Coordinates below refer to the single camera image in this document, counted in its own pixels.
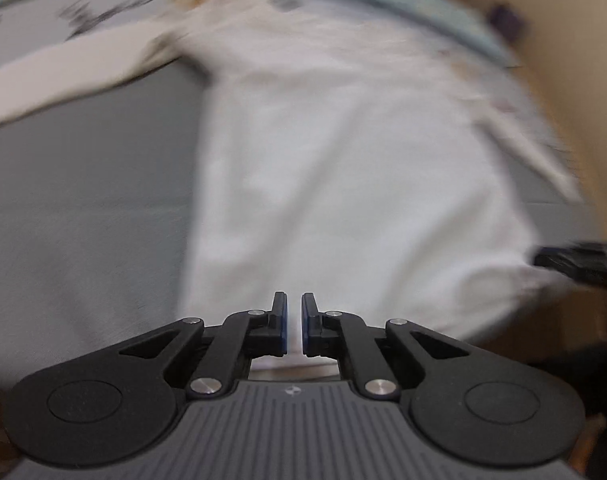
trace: gray surface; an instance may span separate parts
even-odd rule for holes
[[[488,136],[488,141],[512,178],[543,245],[567,245],[602,238],[594,208],[589,203],[566,202],[542,176],[503,150],[492,137]]]
[[[202,88],[174,63],[0,127],[0,385],[176,318]]]
[[[488,470],[453,460],[420,439],[397,404],[366,400],[346,382],[242,381],[234,394],[194,402],[157,447],[95,470],[24,459],[8,480],[481,480],[578,479],[561,461]]]

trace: small logo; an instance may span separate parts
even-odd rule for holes
[[[284,390],[289,396],[291,397],[296,397],[298,396],[301,392],[302,389],[299,386],[295,386],[294,384],[292,386],[288,386],[285,390]]]

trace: gray gripper base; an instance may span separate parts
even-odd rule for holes
[[[92,470],[63,470],[24,459],[6,478],[552,480],[579,476],[561,461],[513,471],[459,462],[418,437],[397,404],[362,399],[344,381],[241,381],[230,396],[192,403],[164,441],[139,456]]]

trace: round black disc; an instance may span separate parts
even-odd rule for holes
[[[560,457],[584,424],[583,404],[567,384],[492,355],[439,362],[415,390],[410,412],[437,446],[501,467]]]
[[[47,368],[8,395],[4,425],[33,459],[58,466],[116,462],[145,449],[172,423],[173,390],[147,360],[109,367],[74,362]]]

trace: beige wall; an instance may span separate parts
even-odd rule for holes
[[[517,52],[574,153],[607,235],[607,0],[472,1],[484,9],[509,2],[528,20]]]

